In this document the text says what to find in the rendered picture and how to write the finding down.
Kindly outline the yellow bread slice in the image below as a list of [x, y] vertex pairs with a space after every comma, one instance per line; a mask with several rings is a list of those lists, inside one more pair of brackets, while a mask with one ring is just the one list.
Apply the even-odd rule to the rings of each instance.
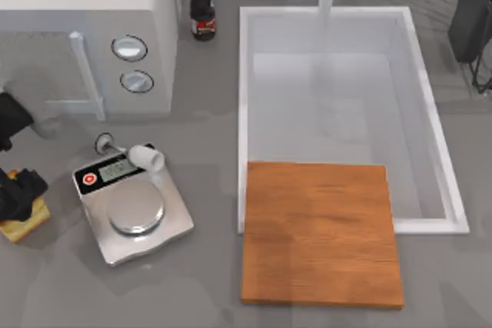
[[[14, 178], [18, 172], [20, 171], [9, 171], [6, 173], [10, 178]], [[32, 216], [29, 219], [26, 221], [2, 221], [0, 222], [0, 233], [12, 243], [18, 243], [46, 222], [50, 217], [50, 213], [43, 199], [43, 195], [33, 201]]]

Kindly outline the silver kitchen scale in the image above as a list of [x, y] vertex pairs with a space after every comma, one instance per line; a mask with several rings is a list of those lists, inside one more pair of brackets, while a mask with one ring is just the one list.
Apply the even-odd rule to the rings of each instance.
[[194, 229], [168, 168], [136, 167], [126, 153], [111, 154], [72, 175], [106, 264], [151, 253]]

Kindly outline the white cylinder with metal stem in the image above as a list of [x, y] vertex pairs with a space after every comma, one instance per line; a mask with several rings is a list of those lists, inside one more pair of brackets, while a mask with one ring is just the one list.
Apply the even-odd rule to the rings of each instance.
[[102, 133], [97, 137], [95, 150], [100, 155], [110, 151], [123, 154], [131, 164], [149, 173], [158, 173], [165, 167], [165, 156], [160, 151], [144, 145], [134, 145], [130, 148], [119, 147], [109, 133]]

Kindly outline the small round microwave knob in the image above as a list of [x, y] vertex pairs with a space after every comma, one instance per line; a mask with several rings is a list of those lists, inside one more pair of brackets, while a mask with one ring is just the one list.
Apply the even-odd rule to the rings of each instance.
[[152, 76], [140, 70], [121, 74], [119, 81], [121, 86], [132, 94], [148, 93], [155, 85]]

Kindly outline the large round microwave knob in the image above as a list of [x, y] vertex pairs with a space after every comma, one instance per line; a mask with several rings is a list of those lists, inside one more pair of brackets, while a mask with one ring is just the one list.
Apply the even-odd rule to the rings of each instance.
[[140, 38], [126, 35], [111, 42], [111, 51], [122, 61], [137, 62], [147, 56], [148, 46]]

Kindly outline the pale microwave oven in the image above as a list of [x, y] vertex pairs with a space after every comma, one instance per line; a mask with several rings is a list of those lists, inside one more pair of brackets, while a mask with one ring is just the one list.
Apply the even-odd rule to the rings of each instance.
[[[0, 0], [0, 88], [33, 115], [93, 114], [68, 35], [84, 35], [106, 118], [159, 116], [171, 109], [181, 0]], [[148, 46], [137, 62], [111, 51], [116, 38], [134, 35]], [[145, 94], [120, 84], [140, 70], [154, 79]]]

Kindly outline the dark bottle with red cap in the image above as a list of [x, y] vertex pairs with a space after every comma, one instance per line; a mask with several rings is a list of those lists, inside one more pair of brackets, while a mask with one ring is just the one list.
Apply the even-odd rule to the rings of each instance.
[[212, 0], [191, 0], [191, 33], [198, 41], [210, 41], [216, 34], [216, 14]]

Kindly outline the wooden cutting board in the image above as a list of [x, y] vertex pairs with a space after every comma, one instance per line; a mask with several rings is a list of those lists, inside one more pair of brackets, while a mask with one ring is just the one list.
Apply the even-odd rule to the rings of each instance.
[[382, 165], [248, 164], [243, 303], [404, 306]]

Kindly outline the white sink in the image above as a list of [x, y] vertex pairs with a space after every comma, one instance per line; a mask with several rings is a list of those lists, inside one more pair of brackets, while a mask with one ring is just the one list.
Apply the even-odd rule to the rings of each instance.
[[246, 6], [239, 21], [238, 227], [251, 161], [381, 164], [398, 234], [470, 227], [406, 6]]

